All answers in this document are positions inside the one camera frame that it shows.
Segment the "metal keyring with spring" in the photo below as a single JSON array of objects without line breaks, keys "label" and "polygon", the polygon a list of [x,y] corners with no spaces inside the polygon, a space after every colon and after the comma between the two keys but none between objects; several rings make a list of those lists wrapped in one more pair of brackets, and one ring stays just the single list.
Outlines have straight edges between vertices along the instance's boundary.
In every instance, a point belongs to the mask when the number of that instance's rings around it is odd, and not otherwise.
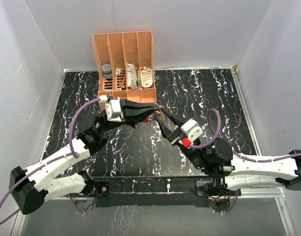
[{"label": "metal keyring with spring", "polygon": [[164,112],[162,110],[161,105],[155,105],[153,108],[154,108],[154,112],[153,112],[154,116],[164,116]]}]

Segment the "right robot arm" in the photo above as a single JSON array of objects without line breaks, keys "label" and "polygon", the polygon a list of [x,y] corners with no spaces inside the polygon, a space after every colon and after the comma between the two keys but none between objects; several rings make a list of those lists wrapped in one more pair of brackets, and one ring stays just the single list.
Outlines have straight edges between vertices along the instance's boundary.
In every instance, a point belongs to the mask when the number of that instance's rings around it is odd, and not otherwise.
[{"label": "right robot arm", "polygon": [[189,159],[192,165],[212,178],[204,185],[204,192],[223,195],[241,188],[285,187],[301,191],[301,151],[293,150],[283,156],[246,155],[236,152],[220,135],[221,118],[216,109],[207,113],[217,118],[212,128],[212,138],[202,143],[203,129],[194,119],[177,118],[176,115],[157,108],[154,117],[161,133],[173,146]]}]

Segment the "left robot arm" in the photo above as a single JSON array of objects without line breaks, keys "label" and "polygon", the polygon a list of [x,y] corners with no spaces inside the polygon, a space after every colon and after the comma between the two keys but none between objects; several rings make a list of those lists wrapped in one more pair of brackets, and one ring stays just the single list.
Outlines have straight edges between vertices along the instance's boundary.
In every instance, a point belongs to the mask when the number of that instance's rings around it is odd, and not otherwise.
[{"label": "left robot arm", "polygon": [[59,175],[100,151],[109,139],[105,132],[122,125],[135,128],[157,107],[156,103],[113,99],[107,95],[84,104],[72,119],[67,146],[37,164],[18,166],[11,171],[9,190],[22,214],[31,214],[45,201],[70,193],[90,196],[95,185],[88,174]]}]

